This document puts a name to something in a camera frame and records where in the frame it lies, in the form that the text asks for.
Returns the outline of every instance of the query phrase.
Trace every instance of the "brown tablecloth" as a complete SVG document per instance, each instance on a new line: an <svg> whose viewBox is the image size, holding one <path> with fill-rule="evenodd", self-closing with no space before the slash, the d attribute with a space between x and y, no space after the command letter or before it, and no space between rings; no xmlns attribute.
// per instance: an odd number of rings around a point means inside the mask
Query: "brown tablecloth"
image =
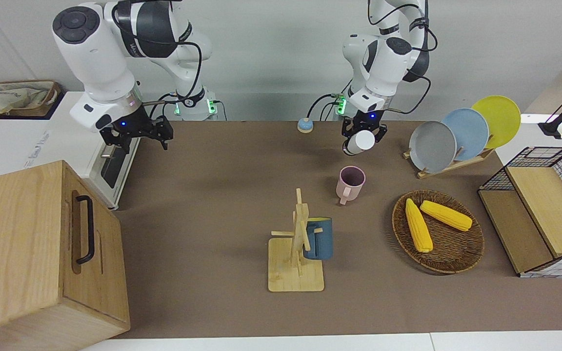
<svg viewBox="0 0 562 351"><path fill-rule="evenodd" d="M562 329L562 279L518 278L477 195L501 164L428 179L401 157L417 122L356 157L339 123L176 122L169 151L143 140L116 215L122 224L132 329L121 338L245 337ZM364 169L357 200L337 205L339 169ZM325 290L271 293L267 242L292 229L295 188L312 216L334 223ZM399 249L392 209L434 189L481 224L485 252L470 271L433 275Z"/></svg>

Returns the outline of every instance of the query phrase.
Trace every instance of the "corn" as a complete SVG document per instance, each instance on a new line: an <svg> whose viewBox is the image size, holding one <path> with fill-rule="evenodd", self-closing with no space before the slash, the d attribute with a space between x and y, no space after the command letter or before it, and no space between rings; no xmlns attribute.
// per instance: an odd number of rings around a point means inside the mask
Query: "corn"
<svg viewBox="0 0 562 351"><path fill-rule="evenodd" d="M446 223L462 232L468 231L472 226L472 218L432 201L424 200L422 205L420 205L420 209L422 212L439 220L439 222Z"/></svg>
<svg viewBox="0 0 562 351"><path fill-rule="evenodd" d="M420 253L430 253L433 251L433 240L431 240L431 235L428 233L426 222L424 222L422 213L420 213L417 205L410 198L406 200L404 213L406 214L406 222L409 225L415 249Z"/></svg>

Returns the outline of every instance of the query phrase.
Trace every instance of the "white cup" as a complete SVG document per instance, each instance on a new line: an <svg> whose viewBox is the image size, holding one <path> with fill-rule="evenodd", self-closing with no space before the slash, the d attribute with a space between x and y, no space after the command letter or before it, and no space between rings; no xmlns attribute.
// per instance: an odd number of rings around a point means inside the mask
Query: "white cup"
<svg viewBox="0 0 562 351"><path fill-rule="evenodd" d="M374 143L375 138L371 131L359 131L345 145L345 151L348 155L354 156L372 149Z"/></svg>

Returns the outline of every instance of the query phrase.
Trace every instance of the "black handle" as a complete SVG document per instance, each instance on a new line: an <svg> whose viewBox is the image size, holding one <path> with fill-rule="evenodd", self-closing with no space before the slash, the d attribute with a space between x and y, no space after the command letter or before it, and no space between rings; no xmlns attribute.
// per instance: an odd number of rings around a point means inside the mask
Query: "black handle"
<svg viewBox="0 0 562 351"><path fill-rule="evenodd" d="M92 199L88 195L80 195L75 198L78 202L87 201L88 205L88 254L76 262L85 264L94 257L94 213L92 211Z"/></svg>

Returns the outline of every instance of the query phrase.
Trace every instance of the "yellow plate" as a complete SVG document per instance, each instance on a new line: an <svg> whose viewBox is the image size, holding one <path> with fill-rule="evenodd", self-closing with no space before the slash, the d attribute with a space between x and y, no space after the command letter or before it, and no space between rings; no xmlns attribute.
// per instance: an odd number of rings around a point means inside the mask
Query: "yellow plate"
<svg viewBox="0 0 562 351"><path fill-rule="evenodd" d="M491 135L487 149L495 149L510 142L520 129L522 114L517 104L505 96L488 96L478 100L472 109L484 117Z"/></svg>

